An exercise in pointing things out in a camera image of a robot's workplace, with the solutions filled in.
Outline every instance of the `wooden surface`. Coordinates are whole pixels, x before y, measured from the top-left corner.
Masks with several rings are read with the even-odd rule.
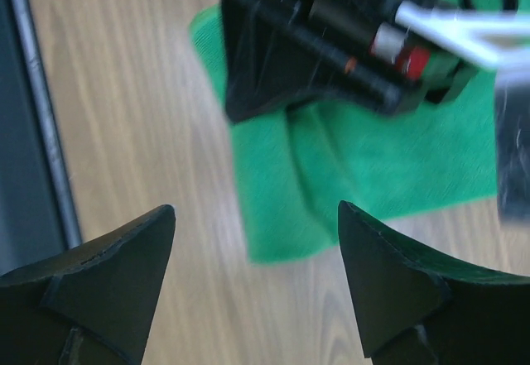
[[[370,363],[337,248],[247,262],[225,121],[187,33],[216,1],[31,0],[84,237],[178,209],[145,364]],[[530,274],[529,235],[501,231],[493,200],[393,226]]]

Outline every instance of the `green towel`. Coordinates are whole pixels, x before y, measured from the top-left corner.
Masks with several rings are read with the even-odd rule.
[[[219,9],[200,13],[190,31],[223,103]],[[493,75],[480,73],[454,103],[397,118],[325,101],[231,126],[250,259],[288,261],[335,245],[342,199],[390,219],[494,195],[493,87]]]

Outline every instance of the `black plastic device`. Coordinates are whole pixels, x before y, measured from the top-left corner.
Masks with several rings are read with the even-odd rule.
[[[476,68],[395,24],[403,1],[222,0],[229,119],[318,98],[387,115],[455,99]]]

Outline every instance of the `red part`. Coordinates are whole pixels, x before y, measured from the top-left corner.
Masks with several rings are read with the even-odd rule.
[[[420,79],[422,77],[423,71],[427,67],[429,58],[431,57],[431,52],[420,46],[414,46],[411,49],[408,49],[408,57],[404,60],[404,63],[400,66],[405,67],[405,70],[402,72],[409,79]]]

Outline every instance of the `microfiber cloth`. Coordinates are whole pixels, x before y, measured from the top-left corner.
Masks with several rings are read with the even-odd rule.
[[[475,5],[500,9],[499,0]],[[520,9],[528,6],[520,0]],[[223,105],[221,25],[212,7],[190,32]],[[295,260],[335,245],[342,199],[391,219],[495,195],[493,88],[494,75],[481,72],[454,103],[394,118],[321,101],[231,125],[251,261]]]

